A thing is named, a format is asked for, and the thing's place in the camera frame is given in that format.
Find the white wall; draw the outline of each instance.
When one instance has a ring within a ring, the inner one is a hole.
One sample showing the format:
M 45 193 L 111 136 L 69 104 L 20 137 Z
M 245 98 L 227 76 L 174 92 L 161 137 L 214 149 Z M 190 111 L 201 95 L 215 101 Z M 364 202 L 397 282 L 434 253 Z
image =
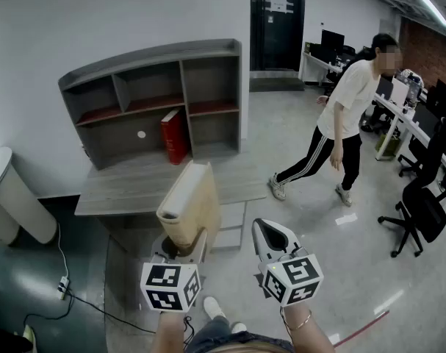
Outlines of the white wall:
M 324 29 L 344 35 L 345 45 L 358 52 L 371 45 L 381 19 L 393 23 L 395 14 L 379 0 L 306 0 L 303 49 L 304 42 L 320 43 Z M 315 80 L 312 71 L 306 69 L 306 81 Z
M 0 146 L 38 196 L 79 193 L 91 164 L 57 80 L 116 54 L 213 38 L 242 42 L 246 138 L 250 0 L 0 0 Z

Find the black track pants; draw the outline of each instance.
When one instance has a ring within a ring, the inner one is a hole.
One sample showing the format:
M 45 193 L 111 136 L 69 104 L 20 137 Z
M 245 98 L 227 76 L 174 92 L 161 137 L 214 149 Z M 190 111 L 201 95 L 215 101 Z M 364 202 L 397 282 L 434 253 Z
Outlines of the black track pants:
M 342 188 L 344 190 L 350 190 L 360 169 L 360 146 L 362 145 L 362 139 L 360 138 L 360 135 L 355 135 L 351 138 L 343 139 L 342 145 L 342 164 L 345 169 Z M 320 169 L 320 166 L 322 166 L 325 160 L 330 157 L 333 148 L 334 140 L 323 136 L 323 134 L 320 133 L 320 130 L 316 127 L 306 157 L 278 174 L 276 177 L 277 182 L 284 185 L 293 180 L 310 177 L 311 175 L 316 174 Z

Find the bracelet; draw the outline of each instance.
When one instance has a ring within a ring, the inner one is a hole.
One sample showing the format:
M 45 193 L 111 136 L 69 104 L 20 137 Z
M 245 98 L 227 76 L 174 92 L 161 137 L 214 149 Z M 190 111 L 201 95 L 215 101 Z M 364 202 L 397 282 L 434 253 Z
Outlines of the bracelet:
M 290 326 L 288 326 L 289 330 L 290 330 L 290 331 L 297 331 L 297 330 L 300 329 L 301 327 L 304 327 L 304 325 L 309 321 L 309 319 L 311 318 L 311 316 L 312 316 L 312 311 L 309 310 L 309 315 L 308 315 L 308 317 L 306 318 L 306 320 L 305 320 L 303 323 L 301 323 L 299 326 L 297 326 L 296 328 L 291 328 Z

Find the gray shelf unit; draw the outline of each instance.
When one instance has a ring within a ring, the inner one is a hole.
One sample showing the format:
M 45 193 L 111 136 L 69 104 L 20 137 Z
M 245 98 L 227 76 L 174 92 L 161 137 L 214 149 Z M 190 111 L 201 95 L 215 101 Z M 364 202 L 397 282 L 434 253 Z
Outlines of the gray shelf unit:
M 93 165 L 102 169 L 165 151 L 160 121 L 178 106 L 187 118 L 191 155 L 209 143 L 240 152 L 241 52 L 235 39 L 174 43 L 64 75 L 58 85 Z

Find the door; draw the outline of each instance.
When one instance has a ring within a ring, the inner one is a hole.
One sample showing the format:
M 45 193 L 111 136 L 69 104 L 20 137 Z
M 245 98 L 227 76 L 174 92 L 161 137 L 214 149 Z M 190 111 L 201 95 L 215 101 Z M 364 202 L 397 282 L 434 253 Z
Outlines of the door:
M 251 0 L 251 70 L 299 69 L 305 0 Z

